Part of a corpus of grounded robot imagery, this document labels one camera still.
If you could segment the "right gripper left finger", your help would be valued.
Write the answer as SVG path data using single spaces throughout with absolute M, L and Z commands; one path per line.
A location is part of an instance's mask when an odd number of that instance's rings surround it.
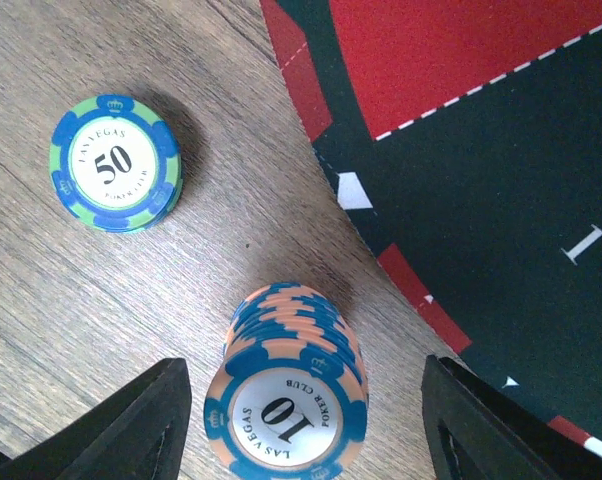
M 0 479 L 176 479 L 191 412 L 186 361 L 165 358 L 49 439 Z

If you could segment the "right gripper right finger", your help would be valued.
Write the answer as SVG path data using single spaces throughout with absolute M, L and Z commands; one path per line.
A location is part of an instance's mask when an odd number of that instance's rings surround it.
M 430 355 L 423 421 L 438 479 L 602 479 L 602 458 L 450 358 Z

